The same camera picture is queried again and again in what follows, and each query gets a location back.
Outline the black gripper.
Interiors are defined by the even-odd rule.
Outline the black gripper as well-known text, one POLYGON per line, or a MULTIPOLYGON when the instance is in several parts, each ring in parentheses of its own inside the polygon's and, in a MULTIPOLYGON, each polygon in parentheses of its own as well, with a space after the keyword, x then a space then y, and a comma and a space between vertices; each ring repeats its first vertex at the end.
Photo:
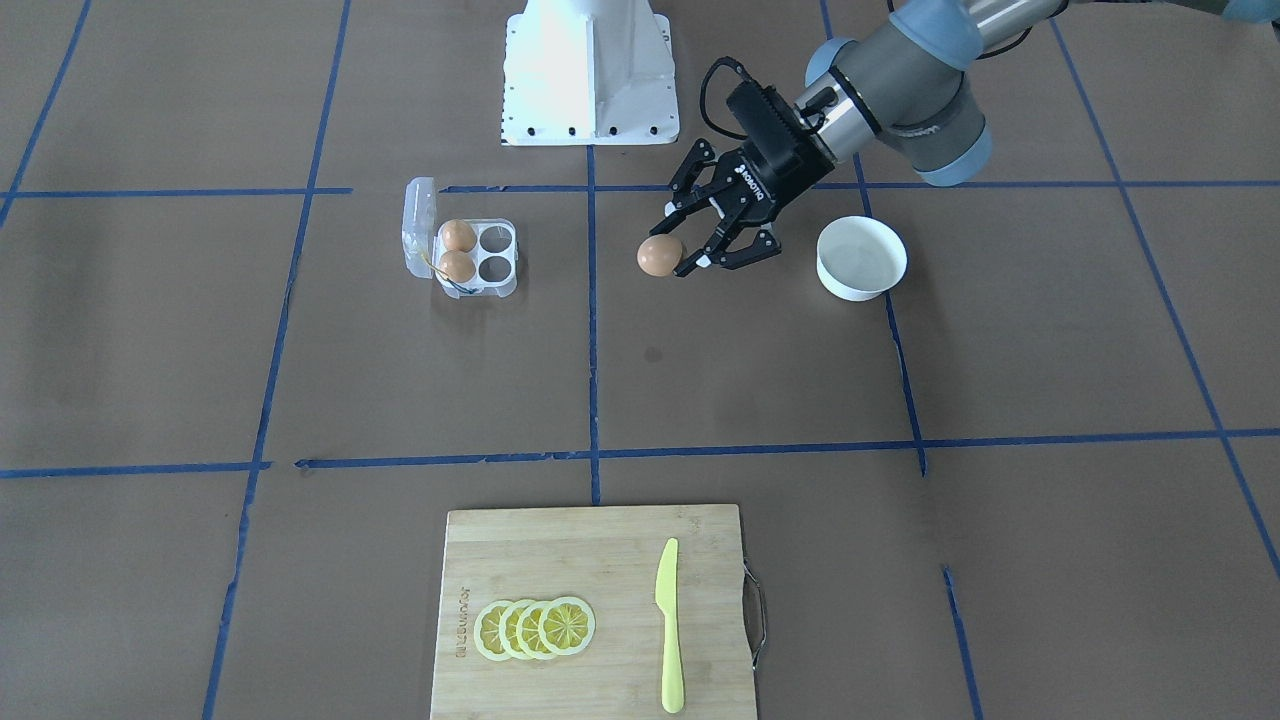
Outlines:
POLYGON ((744 79, 726 105, 742 128, 742 145, 718 160, 712 143, 698 140, 668 183, 666 234, 713 199, 721 213, 708 241, 677 264, 677 277, 700 266, 737 270, 780 255, 781 242, 767 225, 833 170, 817 135, 774 87, 744 79))

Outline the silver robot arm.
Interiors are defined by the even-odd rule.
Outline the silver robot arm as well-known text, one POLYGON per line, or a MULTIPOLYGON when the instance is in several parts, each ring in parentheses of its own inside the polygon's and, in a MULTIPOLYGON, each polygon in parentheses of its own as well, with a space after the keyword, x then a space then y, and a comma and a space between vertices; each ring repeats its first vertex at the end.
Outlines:
POLYGON ((804 91, 787 100, 722 56, 737 85, 726 99, 736 146, 700 138, 669 179, 671 201, 637 251, 641 268, 685 277, 736 270, 781 250, 772 224, 840 164, 877 141, 923 181, 952 187, 989 160, 992 133, 968 73, 1016 47, 1065 1, 908 1, 863 40, 831 38, 812 55, 804 91))

